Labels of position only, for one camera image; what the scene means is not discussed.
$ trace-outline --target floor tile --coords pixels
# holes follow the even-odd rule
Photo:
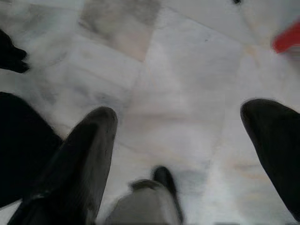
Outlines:
[[[0,224],[5,225],[9,222],[11,216],[17,210],[20,205],[20,201],[16,201],[8,206],[0,208]]]
[[[68,9],[15,3],[9,12],[7,33],[17,47],[28,52],[33,68],[43,68],[66,57],[77,16]]]
[[[257,42],[269,47],[279,32],[298,20],[300,4],[298,0],[252,0],[244,1],[240,9]]]
[[[81,33],[144,61],[159,8],[159,0],[88,0]]]
[[[11,8],[11,4],[6,1],[0,1],[0,29],[7,32],[8,27],[8,11]]]
[[[164,0],[171,7],[205,26],[244,44],[254,44],[254,35],[243,20],[240,6],[232,0]]]
[[[30,3],[40,6],[49,6],[56,8],[66,8],[71,10],[81,10],[84,5],[84,0],[15,0],[16,2]]]
[[[53,106],[52,120],[73,128],[93,109],[108,106],[117,113],[121,121],[129,98],[129,90],[70,64],[65,89]]]
[[[169,9],[156,28],[119,142],[174,171],[187,222],[198,224],[242,46]]]
[[[284,100],[283,79],[280,72],[275,73],[273,53],[254,49],[246,49],[241,59],[234,102],[226,113],[205,187],[200,216],[203,224],[293,222],[263,170],[240,119],[240,105],[249,98]]]
[[[142,68],[140,62],[82,36],[75,37],[70,62],[125,89],[132,89]]]

